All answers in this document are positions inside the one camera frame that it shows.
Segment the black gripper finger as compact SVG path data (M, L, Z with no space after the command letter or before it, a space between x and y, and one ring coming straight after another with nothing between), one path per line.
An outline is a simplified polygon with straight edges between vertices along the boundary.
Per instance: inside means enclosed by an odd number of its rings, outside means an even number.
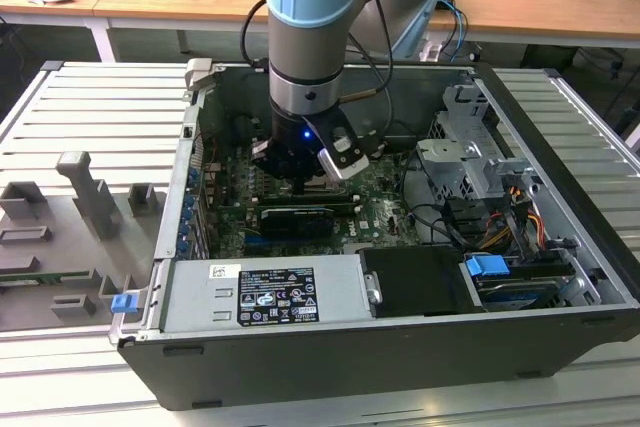
M301 195L319 194L328 191L328 177L326 175L312 176L306 179L300 187Z
M252 163L269 176L288 180L293 194L300 193L300 156L276 139L256 141L251 146Z

